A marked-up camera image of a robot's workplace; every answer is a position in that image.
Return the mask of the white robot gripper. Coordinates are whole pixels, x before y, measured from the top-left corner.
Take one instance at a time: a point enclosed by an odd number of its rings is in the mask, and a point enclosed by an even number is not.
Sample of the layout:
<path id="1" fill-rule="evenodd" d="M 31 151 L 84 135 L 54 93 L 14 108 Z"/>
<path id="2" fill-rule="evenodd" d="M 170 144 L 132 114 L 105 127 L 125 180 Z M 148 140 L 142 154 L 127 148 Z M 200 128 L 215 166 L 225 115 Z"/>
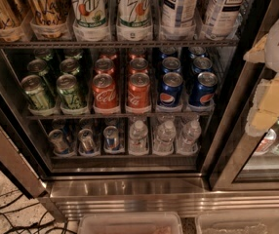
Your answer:
<path id="1" fill-rule="evenodd" d="M 279 72 L 279 19 L 271 26 L 268 36 L 264 35 L 249 50 L 243 60 L 265 63 Z M 279 74 L 273 79 L 261 79 L 253 97 L 253 106 L 247 116 L 245 132 L 251 137 L 266 133 L 279 117 Z"/>

